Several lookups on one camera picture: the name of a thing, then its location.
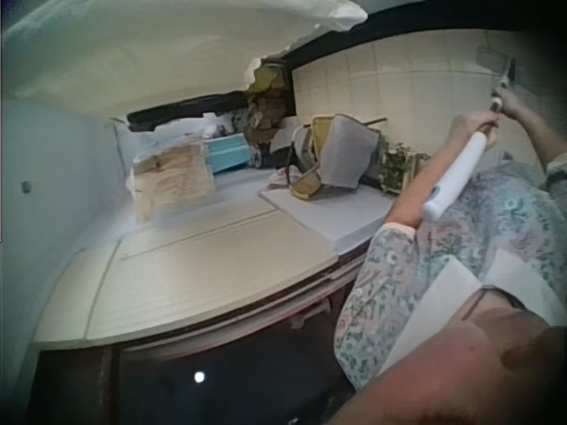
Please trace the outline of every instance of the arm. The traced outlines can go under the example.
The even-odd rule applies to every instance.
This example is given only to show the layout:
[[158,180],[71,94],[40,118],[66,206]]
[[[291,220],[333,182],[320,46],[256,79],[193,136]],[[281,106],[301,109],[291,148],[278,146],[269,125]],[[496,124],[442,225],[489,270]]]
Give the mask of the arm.
[[528,106],[522,102],[514,92],[506,89],[497,89],[502,99],[503,112],[512,120],[517,120],[532,140],[541,164],[546,167],[562,153],[567,152],[567,141]]
[[[422,203],[445,171],[453,164],[480,126],[495,123],[498,116],[493,112],[478,112],[461,115],[453,120],[447,140],[435,152],[433,158],[417,177],[409,183],[406,190],[394,201],[392,209],[386,214],[384,223],[393,222],[418,228],[422,220]],[[491,132],[489,145],[495,141],[495,132]]]

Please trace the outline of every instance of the blue container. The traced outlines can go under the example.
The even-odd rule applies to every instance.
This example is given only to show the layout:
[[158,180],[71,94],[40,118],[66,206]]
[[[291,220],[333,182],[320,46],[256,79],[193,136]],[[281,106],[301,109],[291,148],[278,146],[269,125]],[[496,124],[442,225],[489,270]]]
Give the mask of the blue container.
[[208,140],[206,146],[209,152],[206,163],[213,174],[245,164],[250,159],[250,148],[242,133]]

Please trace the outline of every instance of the beige tile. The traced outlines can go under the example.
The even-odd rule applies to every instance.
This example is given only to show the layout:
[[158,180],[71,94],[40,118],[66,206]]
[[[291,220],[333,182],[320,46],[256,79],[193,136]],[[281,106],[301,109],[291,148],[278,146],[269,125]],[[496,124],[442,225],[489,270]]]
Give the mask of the beige tile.
[[451,73],[414,73],[414,115],[449,115],[454,113]]
[[351,80],[353,116],[362,122],[381,117],[380,98],[376,76]]
[[373,42],[378,73],[405,73],[411,71],[406,35]]
[[514,91],[517,96],[522,99],[531,109],[539,113],[540,108],[540,97],[532,93],[530,90],[525,89],[522,86],[515,86]]
[[413,145],[418,152],[432,155],[447,138],[451,116],[437,113],[416,113],[413,122]]
[[307,73],[303,66],[294,69],[291,72],[291,77],[293,78],[293,88],[296,91],[309,90],[309,81],[307,79]]
[[413,104],[411,73],[383,73],[377,76],[377,80],[384,114],[411,115]]
[[311,112],[313,115],[330,113],[327,85],[312,87],[309,92],[311,94]]
[[295,109],[298,115],[311,115],[311,94],[309,90],[299,91],[295,95]]
[[490,107],[493,78],[477,73],[453,73],[454,115],[486,111]]
[[389,143],[403,143],[414,148],[412,125],[411,112],[394,113],[388,116],[388,122],[383,125],[382,129]]
[[510,31],[486,31],[488,47],[516,59],[524,56],[523,43],[518,34]]
[[452,74],[417,73],[412,82],[414,145],[432,154],[445,141],[454,117]]
[[423,31],[407,35],[412,71],[448,71],[445,31]]
[[449,67],[451,71],[492,73],[477,62],[478,46],[486,47],[482,29],[451,29],[446,31]]
[[329,83],[337,81],[347,81],[348,64],[346,62],[346,53],[340,51],[324,58],[323,63],[327,69],[327,79]]
[[309,88],[327,85],[327,69],[322,59],[309,64]]
[[376,73],[376,62],[374,60],[374,50],[371,42],[348,49],[346,51],[346,58],[348,60],[348,71],[351,79],[368,77]]
[[329,85],[329,107],[332,113],[352,114],[349,81],[335,82]]

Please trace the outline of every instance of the cluttered items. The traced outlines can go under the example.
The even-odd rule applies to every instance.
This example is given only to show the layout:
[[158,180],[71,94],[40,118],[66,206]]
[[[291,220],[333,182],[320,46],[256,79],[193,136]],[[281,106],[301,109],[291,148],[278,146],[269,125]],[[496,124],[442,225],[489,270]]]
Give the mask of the cluttered items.
[[[310,125],[298,127],[285,167],[293,196],[308,200],[327,188],[356,189],[364,174],[375,180],[384,144],[382,133],[369,126],[383,121],[386,118],[361,123],[336,114],[316,116]],[[303,174],[293,182],[294,157]]]

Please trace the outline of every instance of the scraper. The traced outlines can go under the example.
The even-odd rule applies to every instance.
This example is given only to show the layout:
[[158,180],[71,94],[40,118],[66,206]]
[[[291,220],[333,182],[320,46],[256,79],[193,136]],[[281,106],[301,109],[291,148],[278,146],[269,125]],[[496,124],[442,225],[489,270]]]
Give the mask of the scraper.
[[[480,50],[479,63],[493,61],[493,66],[498,67],[498,58],[491,53],[490,50]],[[507,89],[514,81],[516,75],[516,60],[507,58],[505,71],[500,78],[498,85]],[[490,111],[500,113],[502,110],[502,100],[493,93]],[[431,194],[423,202],[423,217],[428,221],[437,221],[443,215],[445,210],[459,197],[462,189],[469,181],[475,167],[477,166],[480,157],[485,151],[488,135],[493,129],[493,125],[485,124],[475,132],[467,142],[461,154],[457,157],[454,163],[445,171],[443,176],[439,179],[437,184],[433,187]]]

